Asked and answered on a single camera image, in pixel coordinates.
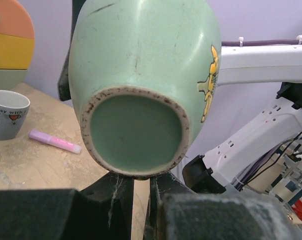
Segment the grey mug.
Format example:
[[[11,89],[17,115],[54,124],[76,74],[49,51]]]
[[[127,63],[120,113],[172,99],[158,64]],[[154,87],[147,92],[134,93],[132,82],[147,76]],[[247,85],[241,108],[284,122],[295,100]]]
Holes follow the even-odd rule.
[[[0,90],[0,141],[14,139],[26,119],[30,100],[17,92]]]

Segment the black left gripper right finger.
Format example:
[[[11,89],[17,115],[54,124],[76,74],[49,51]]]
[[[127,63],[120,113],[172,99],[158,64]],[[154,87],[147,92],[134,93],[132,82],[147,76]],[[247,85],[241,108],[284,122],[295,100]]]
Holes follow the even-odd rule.
[[[145,240],[302,240],[269,196],[195,193],[171,172],[150,179]]]

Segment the teal cup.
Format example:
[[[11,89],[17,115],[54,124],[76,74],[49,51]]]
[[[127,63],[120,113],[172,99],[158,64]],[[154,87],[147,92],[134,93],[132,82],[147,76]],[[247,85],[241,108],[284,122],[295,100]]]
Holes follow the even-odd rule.
[[[215,90],[213,10],[205,0],[87,0],[73,16],[68,83],[89,154],[135,179],[174,168]]]

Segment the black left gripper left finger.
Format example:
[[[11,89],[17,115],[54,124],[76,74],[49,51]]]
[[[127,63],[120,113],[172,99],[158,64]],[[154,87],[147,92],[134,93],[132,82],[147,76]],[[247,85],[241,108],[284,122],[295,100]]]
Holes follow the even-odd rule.
[[[81,191],[0,190],[0,240],[129,240],[133,191],[111,172]]]

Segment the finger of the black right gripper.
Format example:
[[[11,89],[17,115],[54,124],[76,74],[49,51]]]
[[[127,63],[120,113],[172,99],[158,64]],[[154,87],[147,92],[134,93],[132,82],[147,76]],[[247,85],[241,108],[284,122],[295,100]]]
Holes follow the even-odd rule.
[[[57,83],[58,96],[59,100],[62,102],[71,100],[70,86],[69,86],[69,56],[70,56],[70,47],[73,39],[75,26],[79,16],[79,1],[72,0],[72,16],[71,16],[71,31],[70,31],[70,40],[68,44],[68,52],[65,57],[65,61],[59,76]]]

